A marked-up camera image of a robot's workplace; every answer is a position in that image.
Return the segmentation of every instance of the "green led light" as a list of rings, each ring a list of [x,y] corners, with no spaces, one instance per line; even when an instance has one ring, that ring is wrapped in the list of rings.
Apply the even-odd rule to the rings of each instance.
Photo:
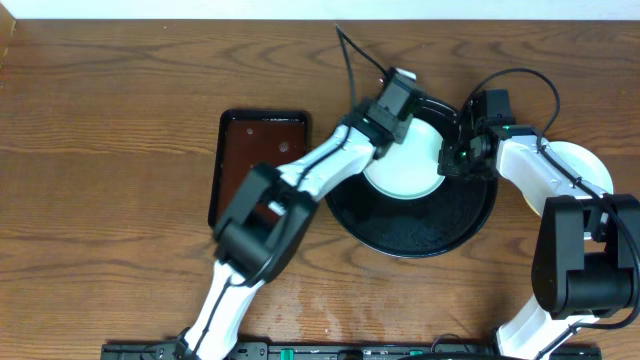
[[[280,350],[280,360],[293,360],[293,349]]]

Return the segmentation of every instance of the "black cable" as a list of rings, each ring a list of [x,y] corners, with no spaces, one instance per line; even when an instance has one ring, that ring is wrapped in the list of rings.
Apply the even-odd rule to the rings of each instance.
[[[336,25],[336,31],[338,32],[338,36],[340,37],[340,42],[342,42],[342,39],[344,39],[346,42],[349,43],[349,45],[351,45],[351,47],[353,47],[360,55],[362,55],[362,57],[369,60],[370,63],[375,65],[378,68],[378,70],[380,70],[382,75],[384,75],[385,79],[389,78],[389,73],[387,72],[387,70],[385,70],[382,67],[382,65],[380,65],[377,61],[373,60],[373,58],[369,56],[369,54],[367,54],[362,49],[360,49],[358,45],[356,45],[353,41],[351,41],[351,39],[349,39],[349,37],[342,31],[342,29],[340,29],[340,26]],[[344,45],[342,46],[342,51],[343,52],[346,51]]]
[[[463,117],[463,115],[465,115],[465,113],[469,108],[471,99],[473,99],[476,92],[478,92],[478,90],[480,90],[484,85],[486,85],[489,81],[491,81],[492,79],[498,76],[509,74],[509,73],[515,73],[515,72],[529,73],[537,76],[538,78],[542,79],[553,92],[553,96],[556,102],[555,111],[551,115],[551,118],[549,119],[549,122],[547,123],[547,125],[545,125],[543,130],[540,133],[538,133],[538,136],[536,138],[536,148],[551,165],[553,165],[562,175],[567,177],[567,179],[569,179],[569,181],[573,183],[573,186],[578,187],[580,190],[584,191],[589,196],[591,196],[593,200],[604,210],[604,212],[607,213],[607,215],[609,215],[611,220],[616,224],[616,227],[618,228],[618,230],[622,232],[622,235],[624,236],[625,241],[627,242],[627,244],[629,245],[629,248],[631,249],[631,256],[633,257],[633,268],[636,273],[636,277],[640,279],[640,250],[638,249],[638,246],[635,243],[633,236],[631,235],[631,232],[629,231],[625,223],[622,221],[622,219],[620,219],[618,214],[616,214],[616,212],[613,210],[611,205],[609,205],[609,203],[606,200],[600,198],[598,194],[596,194],[593,190],[591,190],[585,184],[583,184],[581,177],[578,177],[578,178],[574,177],[571,173],[569,173],[567,169],[565,169],[560,164],[558,164],[558,162],[555,161],[551,157],[551,155],[549,155],[546,152],[546,145],[545,146],[542,145],[542,139],[544,137],[544,134],[547,132],[547,130],[549,130],[551,125],[553,125],[554,121],[558,117],[558,114],[560,113],[560,95],[558,94],[558,90],[556,89],[553,82],[551,82],[551,80],[549,80],[542,73],[535,70],[527,69],[527,68],[512,68],[512,69],[499,71],[487,77],[482,82],[480,82],[478,86],[476,86],[476,88],[471,92],[471,94],[465,101],[462,111],[460,112],[461,113],[460,116]],[[631,311],[629,316],[627,316],[624,320],[617,323],[613,323],[613,324],[589,324],[589,323],[577,322],[575,324],[569,325],[567,330],[565,330],[551,344],[549,344],[545,349],[543,349],[540,353],[538,353],[536,360],[542,359],[547,353],[549,353],[550,351],[558,347],[560,344],[562,344],[569,336],[571,336],[572,334],[575,334],[580,328],[589,328],[589,329],[598,329],[598,330],[621,329],[633,323],[633,321],[636,320],[639,314],[640,314],[640,295],[636,296],[636,301],[633,305],[633,310]]]
[[[220,291],[220,295],[216,299],[216,303],[213,304],[213,308],[211,309],[211,313],[209,314],[209,319],[207,319],[207,324],[204,326],[204,328],[202,328],[202,334],[200,335],[200,338],[196,343],[196,347],[193,349],[192,356],[194,359],[198,354],[198,350],[200,349],[200,345],[202,345],[202,341],[204,340],[204,337],[209,332],[209,327],[211,326],[211,321],[213,320],[213,315],[216,313],[216,309],[218,308],[218,305],[220,305],[220,302],[222,301],[224,294],[227,292],[227,289],[230,288],[231,286],[233,285],[231,284],[231,277],[229,277],[229,279],[227,279],[227,282],[225,282],[224,285],[222,286],[222,291]]]
[[[470,353],[471,351],[469,350],[469,348],[467,347],[467,345],[462,341],[462,338],[456,334],[452,334],[452,333],[446,333],[446,334],[442,334],[440,336],[438,336],[436,338],[436,340],[433,342],[433,344],[431,344],[431,352],[434,353],[436,352],[436,347],[438,345],[440,345],[440,340],[442,340],[445,337],[454,337],[456,339],[458,339],[458,341],[460,342],[460,345],[464,346],[464,349],[467,350],[468,353]]]
[[[336,32],[338,33],[338,38],[340,39],[340,47],[342,48],[342,55],[344,56],[344,61],[345,61],[345,64],[347,66],[347,75],[349,77],[349,87],[350,87],[350,92],[351,92],[351,110],[353,110],[353,109],[356,108],[356,101],[357,101],[356,100],[357,98],[356,98],[355,78],[353,76],[353,69],[351,68],[351,61],[349,60],[349,53],[347,52],[347,47],[344,44],[344,41],[347,40],[347,42],[350,43],[356,50],[359,50],[359,48],[357,48],[357,46],[355,46],[355,44],[353,44],[351,42],[351,40],[342,32],[342,30],[340,30],[340,27],[338,25],[336,25]],[[335,154],[338,150],[342,149],[344,144],[347,143],[347,139],[349,138],[350,134],[351,134],[351,124],[348,123],[347,124],[347,133],[344,135],[344,138],[340,141],[340,144],[338,144],[336,147],[331,149],[331,151],[327,152],[326,154],[324,154],[321,157],[319,157],[318,159],[316,159],[311,164],[307,165],[304,168],[304,170],[302,170],[302,173],[300,173],[300,177],[298,177],[298,181],[296,181],[296,186],[294,187],[295,191],[298,191],[298,189],[300,188],[300,185],[302,184],[302,181],[304,180],[304,178],[307,176],[307,174],[309,174],[309,172],[316,165],[318,165],[319,163],[323,162],[324,160],[326,160],[331,155]],[[290,216],[289,216],[289,213],[287,212],[284,215],[284,220],[282,222],[282,228],[280,230],[280,235],[279,235],[278,242],[280,242],[282,240],[282,238],[284,237],[285,231],[289,227],[289,222],[290,222],[289,219],[290,219]]]

